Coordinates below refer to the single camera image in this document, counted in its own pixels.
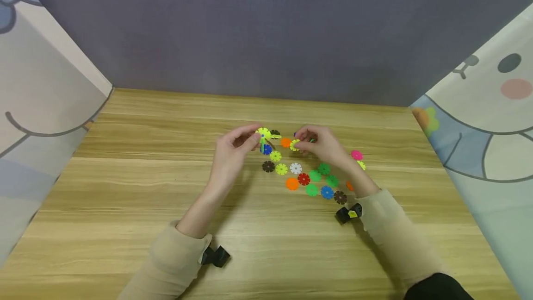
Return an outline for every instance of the table surface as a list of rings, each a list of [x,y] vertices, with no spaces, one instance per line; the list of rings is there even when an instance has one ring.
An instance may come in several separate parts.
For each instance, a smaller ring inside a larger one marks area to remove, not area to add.
[[[290,138],[302,124],[328,125],[475,299],[518,298],[409,109],[127,89],[114,92],[0,271],[1,298],[115,299],[202,190],[217,136],[249,121]],[[282,163],[318,165],[276,145]],[[361,224],[337,223],[333,200],[287,190],[291,173],[265,173],[265,160],[248,157],[212,224],[231,261],[203,268],[183,299],[401,299]]]

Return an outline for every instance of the gray backdrop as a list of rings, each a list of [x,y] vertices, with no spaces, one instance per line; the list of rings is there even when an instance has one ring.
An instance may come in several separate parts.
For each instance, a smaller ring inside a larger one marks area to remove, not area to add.
[[[116,86],[408,106],[533,0],[41,0]]]

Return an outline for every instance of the black clip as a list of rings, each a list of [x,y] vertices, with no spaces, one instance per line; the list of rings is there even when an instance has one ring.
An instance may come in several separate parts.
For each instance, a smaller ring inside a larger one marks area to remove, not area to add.
[[[359,203],[356,203],[349,210],[347,208],[343,207],[343,208],[339,209],[339,211],[337,211],[337,213],[335,214],[337,220],[341,224],[345,224],[348,221],[350,221],[351,218],[355,218],[355,217],[359,218],[362,215],[363,215],[363,209],[362,209],[361,204],[359,204]]]
[[[218,247],[217,250],[212,250],[211,247],[207,247],[201,258],[201,264],[213,264],[217,268],[221,268],[226,264],[231,255],[222,247]]]

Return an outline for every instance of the hand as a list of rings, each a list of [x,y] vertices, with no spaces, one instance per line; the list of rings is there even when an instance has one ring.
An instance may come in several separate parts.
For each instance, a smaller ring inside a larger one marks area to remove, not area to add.
[[[352,163],[351,157],[327,127],[304,125],[297,131],[295,138],[301,141],[296,143],[297,149],[314,153],[325,163],[341,169],[347,169],[347,166]]]
[[[234,129],[217,140],[209,184],[211,187],[229,189],[239,175],[246,153],[259,146],[260,134],[255,133],[261,124],[249,124]]]

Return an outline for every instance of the white snowflake piece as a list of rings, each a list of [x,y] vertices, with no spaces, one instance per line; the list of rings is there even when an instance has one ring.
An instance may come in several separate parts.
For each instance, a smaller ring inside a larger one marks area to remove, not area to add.
[[[302,173],[302,165],[295,162],[295,163],[291,163],[291,173],[293,174],[301,174]]]

